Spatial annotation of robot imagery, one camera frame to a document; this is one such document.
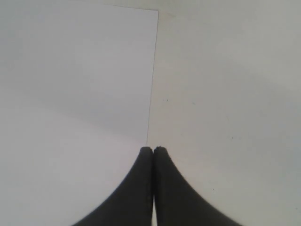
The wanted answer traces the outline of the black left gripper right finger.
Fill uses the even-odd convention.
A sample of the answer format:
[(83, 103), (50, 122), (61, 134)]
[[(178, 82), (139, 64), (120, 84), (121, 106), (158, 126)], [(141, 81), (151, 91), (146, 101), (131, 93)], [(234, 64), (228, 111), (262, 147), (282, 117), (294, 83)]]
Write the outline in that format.
[(158, 226), (236, 226), (184, 179), (167, 149), (153, 152), (153, 189)]

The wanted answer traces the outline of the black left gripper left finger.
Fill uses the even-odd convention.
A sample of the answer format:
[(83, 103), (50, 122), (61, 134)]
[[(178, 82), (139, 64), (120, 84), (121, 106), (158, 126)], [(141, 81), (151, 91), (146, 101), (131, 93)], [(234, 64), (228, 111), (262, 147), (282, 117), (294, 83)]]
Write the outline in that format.
[(150, 147), (142, 147), (132, 168), (115, 191), (76, 226), (150, 226), (153, 190)]

